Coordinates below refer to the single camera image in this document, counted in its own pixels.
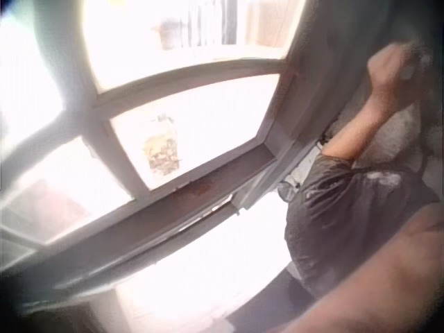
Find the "window pane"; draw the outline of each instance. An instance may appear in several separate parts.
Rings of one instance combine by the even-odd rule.
[[[233,58],[283,58],[305,0],[84,0],[98,89]]]
[[[52,152],[19,179],[13,193],[2,202],[2,223],[46,243],[130,199],[78,138]]]
[[[0,27],[1,152],[4,159],[21,141],[53,121],[62,99],[34,36],[33,3],[15,1]]]
[[[279,75],[229,80],[187,90],[112,120],[148,187],[156,188],[252,139]]]
[[[30,248],[2,238],[0,239],[0,268],[10,266],[32,252]]]

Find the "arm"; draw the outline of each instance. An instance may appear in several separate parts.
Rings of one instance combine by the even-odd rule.
[[[419,55],[414,44],[390,44],[368,61],[372,94],[358,115],[328,142],[324,155],[356,160],[394,113],[420,98],[426,76]],[[406,69],[414,70],[410,78],[403,77]]]
[[[444,206],[428,205],[282,333],[410,332],[443,287]]]

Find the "black t-shirt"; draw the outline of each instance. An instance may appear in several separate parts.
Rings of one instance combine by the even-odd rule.
[[[352,169],[319,155],[287,212],[285,240],[302,284],[321,297],[438,201],[407,168]]]

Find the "metal frame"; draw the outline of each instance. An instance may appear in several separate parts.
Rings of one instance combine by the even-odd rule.
[[[25,170],[81,135],[134,201],[5,270],[2,286],[20,291],[20,303],[66,298],[97,288],[108,275],[121,277],[149,264],[137,258],[150,257],[159,244],[170,250],[183,246],[186,242],[175,243],[171,237],[230,194],[237,195],[221,212],[254,204],[303,158],[341,109],[364,70],[391,1],[307,0],[285,59],[196,65],[102,94],[95,88],[78,24],[80,1],[38,3],[39,46],[67,108],[3,161],[3,195]],[[147,189],[120,147],[111,118],[186,89],[264,74],[281,76],[256,138],[153,191]],[[333,87],[339,92],[332,94]],[[226,218],[223,213],[210,216],[217,223]],[[204,221],[195,230],[206,228]]]

